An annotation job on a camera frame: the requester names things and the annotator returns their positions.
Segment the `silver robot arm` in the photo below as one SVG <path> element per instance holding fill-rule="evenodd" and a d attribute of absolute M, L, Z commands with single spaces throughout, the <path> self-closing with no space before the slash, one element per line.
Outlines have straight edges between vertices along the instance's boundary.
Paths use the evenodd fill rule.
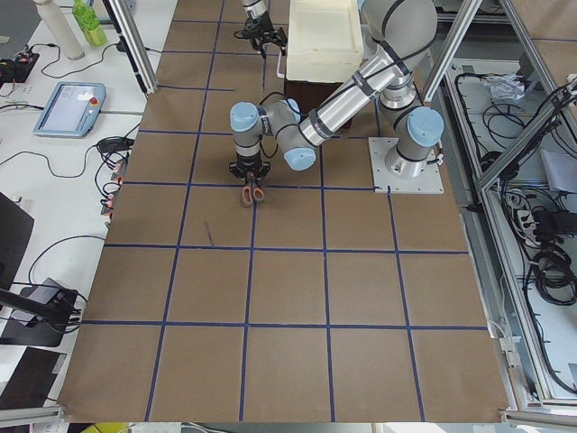
<path fill-rule="evenodd" d="M 268 8 L 264 1 L 241 1 L 247 15 L 244 27 L 236 31 L 237 39 L 248 40 L 252 48 L 259 52 L 263 59 L 267 57 L 264 46 L 274 44 L 280 49 L 280 55 L 287 54 L 288 36 L 282 28 L 275 28 L 270 19 Z"/>
<path fill-rule="evenodd" d="M 412 81 L 413 69 L 432 45 L 437 26 L 430 1 L 363 1 L 361 12 L 376 42 L 374 54 L 322 105 L 306 115 L 292 99 L 267 105 L 239 102 L 230 111 L 235 161 L 230 172 L 245 181 L 261 180 L 270 165 L 261 159 L 261 138 L 271 136 L 287 165 L 303 171 L 316 149 L 373 100 L 384 103 L 393 89 Z"/>

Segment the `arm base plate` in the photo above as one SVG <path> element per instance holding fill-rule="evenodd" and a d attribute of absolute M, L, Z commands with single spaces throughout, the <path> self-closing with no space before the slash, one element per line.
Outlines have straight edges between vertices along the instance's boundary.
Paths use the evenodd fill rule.
<path fill-rule="evenodd" d="M 422 161 L 405 160 L 398 153 L 398 139 L 393 137 L 370 137 L 369 153 L 373 189 L 383 194 L 444 193 L 444 186 L 433 148 Z"/>

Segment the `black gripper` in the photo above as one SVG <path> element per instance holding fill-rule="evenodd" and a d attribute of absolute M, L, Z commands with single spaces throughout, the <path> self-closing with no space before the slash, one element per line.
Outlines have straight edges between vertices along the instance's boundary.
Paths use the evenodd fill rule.
<path fill-rule="evenodd" d="M 263 58 L 267 57 L 266 45 L 269 42 L 279 47 L 281 55 L 287 54 L 288 36 L 281 27 L 273 29 L 268 15 L 247 18 L 241 29 L 241 38 L 250 40 Z"/>
<path fill-rule="evenodd" d="M 255 179 L 261 180 L 269 173 L 270 163 L 263 161 L 260 155 L 237 155 L 236 160 L 229 163 L 229 171 L 238 179 L 247 180 L 251 173 Z"/>

